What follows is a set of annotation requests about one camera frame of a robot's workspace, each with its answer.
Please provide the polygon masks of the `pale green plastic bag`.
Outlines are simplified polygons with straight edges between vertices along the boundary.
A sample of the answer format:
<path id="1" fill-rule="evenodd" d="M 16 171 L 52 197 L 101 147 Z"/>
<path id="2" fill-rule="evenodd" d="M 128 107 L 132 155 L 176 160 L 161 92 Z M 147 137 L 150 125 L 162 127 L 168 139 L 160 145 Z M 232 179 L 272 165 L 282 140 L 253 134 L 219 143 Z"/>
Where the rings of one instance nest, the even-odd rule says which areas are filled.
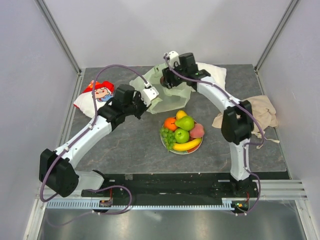
<path id="1" fill-rule="evenodd" d="M 171 89 L 161 85 L 160 80 L 163 77 L 162 70 L 166 67 L 167 65 L 165 63 L 158 64 L 143 75 L 159 93 L 147 110 L 147 112 L 151 114 L 184 108 L 191 97 L 192 88 L 185 82 Z"/>

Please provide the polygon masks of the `orange fake fruit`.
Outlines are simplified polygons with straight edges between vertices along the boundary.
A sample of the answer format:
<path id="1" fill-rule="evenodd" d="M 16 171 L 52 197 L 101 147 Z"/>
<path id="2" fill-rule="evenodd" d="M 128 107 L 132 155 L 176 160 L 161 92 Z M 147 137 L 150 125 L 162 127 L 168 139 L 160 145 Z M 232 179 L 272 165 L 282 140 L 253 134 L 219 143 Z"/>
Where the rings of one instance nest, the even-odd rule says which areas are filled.
<path id="1" fill-rule="evenodd" d="M 165 121 L 164 121 L 164 124 L 163 124 L 163 127 L 168 129 L 168 130 L 171 130 L 172 132 L 175 132 L 176 129 L 178 128 L 175 124 L 176 122 L 176 118 L 175 117 L 168 117 Z"/>

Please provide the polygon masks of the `yellow fake mango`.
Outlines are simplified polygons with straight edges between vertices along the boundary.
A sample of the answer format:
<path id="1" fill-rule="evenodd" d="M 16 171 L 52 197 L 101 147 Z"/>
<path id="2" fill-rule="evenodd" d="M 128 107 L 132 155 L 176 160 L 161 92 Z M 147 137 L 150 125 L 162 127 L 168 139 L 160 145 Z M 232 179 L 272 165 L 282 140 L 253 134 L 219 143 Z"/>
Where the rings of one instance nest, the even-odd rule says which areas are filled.
<path id="1" fill-rule="evenodd" d="M 186 117 L 186 116 L 187 116 L 187 113 L 186 113 L 185 111 L 179 110 L 179 111 L 176 113 L 175 118 L 176 118 L 176 120 L 179 120 L 179 119 L 181 119 L 181 118 L 183 118 L 183 117 Z"/>

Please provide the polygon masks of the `green fake grapes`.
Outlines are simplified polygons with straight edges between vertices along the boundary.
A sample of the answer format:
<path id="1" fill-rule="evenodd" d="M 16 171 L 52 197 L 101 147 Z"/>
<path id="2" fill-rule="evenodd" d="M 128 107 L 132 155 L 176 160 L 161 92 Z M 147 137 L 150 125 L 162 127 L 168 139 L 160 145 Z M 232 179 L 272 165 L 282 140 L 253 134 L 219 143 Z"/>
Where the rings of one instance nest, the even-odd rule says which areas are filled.
<path id="1" fill-rule="evenodd" d="M 166 149 L 168 151 L 172 150 L 174 144 L 176 143 L 175 133 L 168 128 L 162 127 L 160 129 L 160 136 Z"/>

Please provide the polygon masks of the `green fake pear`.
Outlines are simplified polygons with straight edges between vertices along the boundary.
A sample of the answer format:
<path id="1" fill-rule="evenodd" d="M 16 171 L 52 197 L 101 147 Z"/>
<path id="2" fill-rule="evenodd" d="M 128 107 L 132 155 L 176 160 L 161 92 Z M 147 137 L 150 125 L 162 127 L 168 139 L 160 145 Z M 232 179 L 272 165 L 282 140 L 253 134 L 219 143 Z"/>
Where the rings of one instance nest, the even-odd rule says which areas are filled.
<path id="1" fill-rule="evenodd" d="M 177 119 L 175 121 L 175 125 L 178 127 L 178 128 L 181 128 L 185 131 L 190 131 L 194 128 L 195 126 L 195 121 L 194 119 L 191 117 L 191 116 L 184 116 L 180 119 Z"/>

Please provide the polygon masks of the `green fake apple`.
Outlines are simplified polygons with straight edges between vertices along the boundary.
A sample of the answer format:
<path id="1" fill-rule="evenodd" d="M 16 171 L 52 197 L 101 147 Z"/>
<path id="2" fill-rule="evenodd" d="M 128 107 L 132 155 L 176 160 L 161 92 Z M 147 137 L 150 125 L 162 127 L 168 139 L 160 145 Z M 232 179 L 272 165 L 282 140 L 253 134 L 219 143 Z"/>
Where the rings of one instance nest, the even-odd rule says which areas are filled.
<path id="1" fill-rule="evenodd" d="M 178 144 L 184 144 L 189 141 L 190 134 L 187 130 L 184 130 L 182 128 L 178 128 L 174 132 L 174 138 Z"/>

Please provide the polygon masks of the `yellow fake banana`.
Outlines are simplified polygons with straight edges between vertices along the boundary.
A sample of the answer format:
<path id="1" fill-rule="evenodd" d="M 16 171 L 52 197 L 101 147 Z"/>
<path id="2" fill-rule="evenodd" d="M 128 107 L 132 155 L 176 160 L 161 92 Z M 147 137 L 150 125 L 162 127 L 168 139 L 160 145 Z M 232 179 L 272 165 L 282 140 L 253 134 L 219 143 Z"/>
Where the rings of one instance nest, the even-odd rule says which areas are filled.
<path id="1" fill-rule="evenodd" d="M 202 143 L 202 140 L 202 138 L 194 138 L 185 143 L 174 143 L 172 149 L 178 152 L 193 150 Z"/>

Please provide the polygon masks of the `pink fake peach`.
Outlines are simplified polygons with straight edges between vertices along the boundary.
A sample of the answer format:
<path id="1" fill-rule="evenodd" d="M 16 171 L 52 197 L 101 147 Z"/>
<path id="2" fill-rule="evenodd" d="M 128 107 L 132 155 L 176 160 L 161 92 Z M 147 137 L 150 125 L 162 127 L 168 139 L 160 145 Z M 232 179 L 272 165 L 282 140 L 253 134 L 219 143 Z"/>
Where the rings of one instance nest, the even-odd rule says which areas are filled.
<path id="1" fill-rule="evenodd" d="M 205 135 L 204 126 L 200 123 L 196 123 L 194 128 L 189 131 L 189 136 L 193 139 L 202 138 Z"/>

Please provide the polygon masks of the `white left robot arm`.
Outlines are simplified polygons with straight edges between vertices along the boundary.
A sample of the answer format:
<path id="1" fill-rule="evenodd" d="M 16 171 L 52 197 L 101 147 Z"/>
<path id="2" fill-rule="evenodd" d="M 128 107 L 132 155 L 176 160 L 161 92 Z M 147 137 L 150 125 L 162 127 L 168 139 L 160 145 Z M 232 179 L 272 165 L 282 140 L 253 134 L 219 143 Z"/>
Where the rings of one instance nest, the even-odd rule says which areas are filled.
<path id="1" fill-rule="evenodd" d="M 40 154 L 39 180 L 41 191 L 49 187 L 56 195 L 68 197 L 87 178 L 93 184 L 92 191 L 99 197 L 106 196 L 110 185 L 96 172 L 77 173 L 76 166 L 83 156 L 102 138 L 110 134 L 126 117 L 135 116 L 140 119 L 159 95 L 151 85 L 142 90 L 128 84 L 121 84 L 113 93 L 113 97 L 104 102 L 91 121 L 73 138 L 55 150 L 45 149 Z"/>

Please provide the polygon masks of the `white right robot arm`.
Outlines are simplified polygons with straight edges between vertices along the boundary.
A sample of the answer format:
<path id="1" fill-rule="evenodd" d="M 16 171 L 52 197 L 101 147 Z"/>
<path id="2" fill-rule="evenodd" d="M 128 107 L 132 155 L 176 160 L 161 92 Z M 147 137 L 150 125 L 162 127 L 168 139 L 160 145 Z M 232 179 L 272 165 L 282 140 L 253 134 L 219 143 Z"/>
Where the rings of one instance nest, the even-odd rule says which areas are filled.
<path id="1" fill-rule="evenodd" d="M 186 83 L 222 113 L 221 133 L 229 143 L 231 157 L 229 191 L 235 197 L 242 196 L 251 182 L 248 151 L 254 130 L 252 105 L 226 92 L 207 70 L 199 69 L 193 53 L 171 51 L 163 58 L 167 65 L 162 71 L 163 87 L 172 89 Z"/>

